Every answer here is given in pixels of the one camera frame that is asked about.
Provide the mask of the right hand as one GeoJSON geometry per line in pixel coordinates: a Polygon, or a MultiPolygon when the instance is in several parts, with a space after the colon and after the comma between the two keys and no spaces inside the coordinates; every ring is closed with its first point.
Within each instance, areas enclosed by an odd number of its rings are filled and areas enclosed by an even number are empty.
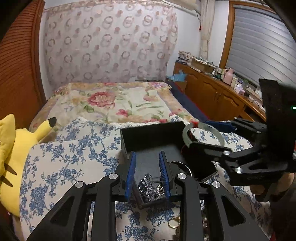
{"type": "Polygon", "coordinates": [[[279,195],[286,192],[293,184],[295,179],[295,173],[285,172],[282,177],[272,183],[270,186],[263,185],[250,185],[250,190],[254,195],[260,196],[264,193],[269,193],[270,195],[279,195]]]}

